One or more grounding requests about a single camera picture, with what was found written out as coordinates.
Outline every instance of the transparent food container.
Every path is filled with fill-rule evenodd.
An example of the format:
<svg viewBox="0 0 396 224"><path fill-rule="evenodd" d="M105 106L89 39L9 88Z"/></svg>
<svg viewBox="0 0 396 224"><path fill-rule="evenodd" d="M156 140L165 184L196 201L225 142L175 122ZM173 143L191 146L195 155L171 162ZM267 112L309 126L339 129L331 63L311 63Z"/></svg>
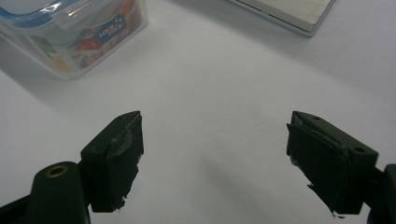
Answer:
<svg viewBox="0 0 396 224"><path fill-rule="evenodd" d="M84 74L147 22L145 0L0 0L0 35L62 78Z"/></svg>

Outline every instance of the storage box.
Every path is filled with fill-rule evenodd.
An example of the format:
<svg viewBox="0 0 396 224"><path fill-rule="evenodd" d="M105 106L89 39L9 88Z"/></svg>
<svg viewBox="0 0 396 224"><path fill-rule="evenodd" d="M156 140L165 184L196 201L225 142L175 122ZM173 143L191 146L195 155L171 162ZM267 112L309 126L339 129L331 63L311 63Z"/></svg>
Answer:
<svg viewBox="0 0 396 224"><path fill-rule="evenodd" d="M0 35L62 78L84 74L147 22L145 0L0 0Z"/></svg>

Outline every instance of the white tabletop surface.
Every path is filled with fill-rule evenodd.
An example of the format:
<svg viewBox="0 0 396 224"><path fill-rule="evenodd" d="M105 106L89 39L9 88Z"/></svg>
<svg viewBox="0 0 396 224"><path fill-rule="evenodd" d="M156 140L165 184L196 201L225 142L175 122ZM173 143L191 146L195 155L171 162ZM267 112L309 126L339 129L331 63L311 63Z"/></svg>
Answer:
<svg viewBox="0 0 396 224"><path fill-rule="evenodd" d="M318 115L396 162L396 2L338 0L313 38L224 0L147 3L148 26L76 80L0 40L0 204L140 110L140 173L92 223L365 223L366 205L334 219L306 186L286 123Z"/></svg>

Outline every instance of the blue label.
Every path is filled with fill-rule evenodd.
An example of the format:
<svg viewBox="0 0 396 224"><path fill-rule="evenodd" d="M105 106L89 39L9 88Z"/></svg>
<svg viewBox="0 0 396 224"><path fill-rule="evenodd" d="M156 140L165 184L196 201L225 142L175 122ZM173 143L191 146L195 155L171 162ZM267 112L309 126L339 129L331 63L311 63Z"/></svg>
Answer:
<svg viewBox="0 0 396 224"><path fill-rule="evenodd" d="M100 45L105 44L126 27L125 18L121 15L103 24L96 32L96 38Z"/></svg>

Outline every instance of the rectangular white object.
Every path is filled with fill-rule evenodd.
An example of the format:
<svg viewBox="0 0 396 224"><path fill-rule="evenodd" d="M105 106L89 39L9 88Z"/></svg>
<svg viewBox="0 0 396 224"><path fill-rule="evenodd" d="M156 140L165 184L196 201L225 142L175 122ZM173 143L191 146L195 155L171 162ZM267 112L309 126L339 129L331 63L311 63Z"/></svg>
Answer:
<svg viewBox="0 0 396 224"><path fill-rule="evenodd" d="M315 34L335 0L228 0L303 35Z"/></svg>

